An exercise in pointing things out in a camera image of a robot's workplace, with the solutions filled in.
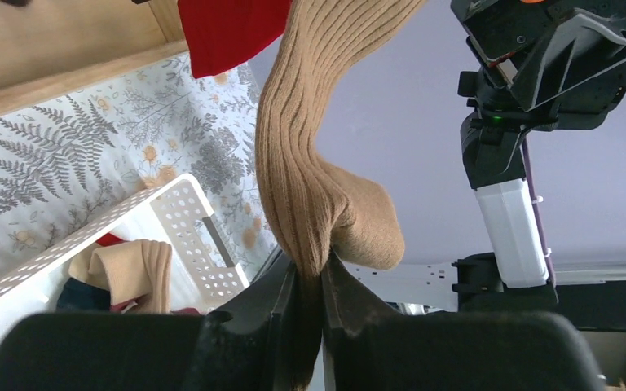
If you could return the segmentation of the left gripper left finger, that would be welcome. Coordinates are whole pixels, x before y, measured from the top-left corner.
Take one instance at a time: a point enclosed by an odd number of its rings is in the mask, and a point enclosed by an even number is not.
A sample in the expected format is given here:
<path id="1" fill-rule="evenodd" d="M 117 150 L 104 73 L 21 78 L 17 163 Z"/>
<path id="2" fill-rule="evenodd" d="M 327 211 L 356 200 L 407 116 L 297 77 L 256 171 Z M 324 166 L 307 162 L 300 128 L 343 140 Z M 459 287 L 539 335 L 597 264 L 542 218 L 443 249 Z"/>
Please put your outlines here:
<path id="1" fill-rule="evenodd" d="M 29 316 L 0 343 L 0 390 L 289 390 L 296 282 L 280 255 L 205 315 Z"/>

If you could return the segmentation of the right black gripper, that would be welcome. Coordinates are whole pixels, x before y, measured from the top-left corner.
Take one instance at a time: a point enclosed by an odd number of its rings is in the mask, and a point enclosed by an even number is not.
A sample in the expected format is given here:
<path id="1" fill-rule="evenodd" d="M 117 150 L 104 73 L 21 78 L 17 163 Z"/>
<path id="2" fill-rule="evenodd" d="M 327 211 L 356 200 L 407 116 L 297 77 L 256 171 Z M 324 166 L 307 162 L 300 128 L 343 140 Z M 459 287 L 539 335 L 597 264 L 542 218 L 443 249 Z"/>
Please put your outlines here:
<path id="1" fill-rule="evenodd" d="M 465 130 L 592 130 L 626 94 L 626 1 L 453 1 Z"/>

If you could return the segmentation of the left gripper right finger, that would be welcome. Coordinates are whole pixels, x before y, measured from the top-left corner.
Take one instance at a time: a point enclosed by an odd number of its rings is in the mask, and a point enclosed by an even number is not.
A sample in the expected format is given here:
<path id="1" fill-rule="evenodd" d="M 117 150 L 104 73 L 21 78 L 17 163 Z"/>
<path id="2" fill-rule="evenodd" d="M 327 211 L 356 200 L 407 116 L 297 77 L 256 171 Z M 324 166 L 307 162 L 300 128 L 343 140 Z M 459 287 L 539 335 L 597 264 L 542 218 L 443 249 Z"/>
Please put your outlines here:
<path id="1" fill-rule="evenodd" d="M 329 390 L 602 390 L 586 340 L 547 312 L 405 315 L 332 255 L 324 294 Z"/>

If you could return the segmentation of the beige purple striped sock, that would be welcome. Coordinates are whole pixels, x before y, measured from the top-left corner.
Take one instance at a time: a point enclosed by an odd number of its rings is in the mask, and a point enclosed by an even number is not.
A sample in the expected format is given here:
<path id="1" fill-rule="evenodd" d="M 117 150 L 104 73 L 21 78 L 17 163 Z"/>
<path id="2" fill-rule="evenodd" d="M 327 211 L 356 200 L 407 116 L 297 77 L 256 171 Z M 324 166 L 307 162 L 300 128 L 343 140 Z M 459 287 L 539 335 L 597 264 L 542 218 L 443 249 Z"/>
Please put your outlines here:
<path id="1" fill-rule="evenodd" d="M 104 268 L 113 311 L 168 314 L 172 256 L 170 244 L 138 239 L 96 249 L 90 272 Z"/>

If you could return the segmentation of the tan ribbed sock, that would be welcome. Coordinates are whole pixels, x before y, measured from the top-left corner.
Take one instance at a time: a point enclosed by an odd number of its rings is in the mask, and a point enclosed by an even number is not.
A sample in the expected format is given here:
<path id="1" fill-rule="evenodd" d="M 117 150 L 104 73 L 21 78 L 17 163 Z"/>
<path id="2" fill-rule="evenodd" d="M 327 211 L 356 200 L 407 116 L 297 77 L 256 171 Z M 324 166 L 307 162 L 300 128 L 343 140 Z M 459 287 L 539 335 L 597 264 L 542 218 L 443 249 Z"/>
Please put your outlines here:
<path id="1" fill-rule="evenodd" d="M 383 186 L 327 162 L 316 137 L 346 72 L 388 42 L 419 1 L 294 1 L 262 89 L 255 134 L 258 188 L 281 248 L 306 277 L 334 251 L 346 261 L 389 270 L 404 238 Z"/>

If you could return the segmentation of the navy sock beige red cuff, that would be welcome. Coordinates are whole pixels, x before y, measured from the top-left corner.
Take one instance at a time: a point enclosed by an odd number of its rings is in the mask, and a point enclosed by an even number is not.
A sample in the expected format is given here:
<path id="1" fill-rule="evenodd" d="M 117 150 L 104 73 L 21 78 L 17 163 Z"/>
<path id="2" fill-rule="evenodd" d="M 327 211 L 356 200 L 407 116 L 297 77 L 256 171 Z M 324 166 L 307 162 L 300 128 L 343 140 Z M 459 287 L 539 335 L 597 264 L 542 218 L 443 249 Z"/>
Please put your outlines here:
<path id="1" fill-rule="evenodd" d="M 90 264 L 96 249 L 122 243 L 125 243 L 123 239 L 107 233 L 71 259 L 68 280 L 56 302 L 58 311 L 112 311 L 111 292 L 104 268 L 99 266 L 91 273 Z"/>

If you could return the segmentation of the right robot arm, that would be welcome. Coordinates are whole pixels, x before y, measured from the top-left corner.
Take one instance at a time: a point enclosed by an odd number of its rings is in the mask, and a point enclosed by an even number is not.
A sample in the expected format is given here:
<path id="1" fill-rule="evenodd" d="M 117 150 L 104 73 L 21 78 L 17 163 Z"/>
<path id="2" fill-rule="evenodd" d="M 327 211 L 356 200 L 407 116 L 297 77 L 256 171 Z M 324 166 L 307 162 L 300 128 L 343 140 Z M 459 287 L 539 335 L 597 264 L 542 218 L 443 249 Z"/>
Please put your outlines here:
<path id="1" fill-rule="evenodd" d="M 593 130 L 626 93 L 626 1 L 453 1 L 479 62 L 457 93 L 462 162 L 492 250 L 456 262 L 461 311 L 558 302 L 531 179 L 533 131 Z"/>

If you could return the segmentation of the white plastic basket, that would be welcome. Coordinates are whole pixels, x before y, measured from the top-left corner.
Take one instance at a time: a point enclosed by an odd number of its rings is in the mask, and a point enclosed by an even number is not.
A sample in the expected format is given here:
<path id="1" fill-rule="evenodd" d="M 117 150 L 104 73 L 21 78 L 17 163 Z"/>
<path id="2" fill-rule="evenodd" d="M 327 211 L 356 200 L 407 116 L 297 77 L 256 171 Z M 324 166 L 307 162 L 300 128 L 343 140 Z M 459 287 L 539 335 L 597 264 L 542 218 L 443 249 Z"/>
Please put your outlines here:
<path id="1" fill-rule="evenodd" d="M 0 342 L 21 319 L 52 311 L 75 278 L 119 313 L 206 314 L 249 286 L 198 180 L 144 190 L 0 278 Z"/>

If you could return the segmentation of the floral table mat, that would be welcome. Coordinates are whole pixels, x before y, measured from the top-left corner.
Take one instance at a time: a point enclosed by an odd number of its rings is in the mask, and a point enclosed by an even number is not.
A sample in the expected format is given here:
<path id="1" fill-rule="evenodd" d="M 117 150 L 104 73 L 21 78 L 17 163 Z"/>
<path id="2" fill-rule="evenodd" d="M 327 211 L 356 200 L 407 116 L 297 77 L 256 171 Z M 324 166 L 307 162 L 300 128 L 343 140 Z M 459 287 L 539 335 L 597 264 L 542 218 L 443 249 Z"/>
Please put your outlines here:
<path id="1" fill-rule="evenodd" d="M 248 65 L 196 79 L 179 55 L 0 116 L 0 277 L 180 174 L 200 183 L 253 278 L 274 248 L 254 173 Z"/>

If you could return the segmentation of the wooden hanging rack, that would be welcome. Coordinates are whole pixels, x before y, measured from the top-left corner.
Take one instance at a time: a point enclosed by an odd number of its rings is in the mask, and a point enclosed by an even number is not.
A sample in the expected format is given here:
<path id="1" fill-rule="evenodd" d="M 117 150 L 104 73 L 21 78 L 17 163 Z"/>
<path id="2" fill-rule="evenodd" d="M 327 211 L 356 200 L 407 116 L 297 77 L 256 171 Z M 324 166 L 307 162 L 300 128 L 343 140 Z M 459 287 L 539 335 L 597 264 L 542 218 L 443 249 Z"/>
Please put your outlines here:
<path id="1" fill-rule="evenodd" d="M 0 1 L 0 116 L 186 50 L 175 1 Z"/>

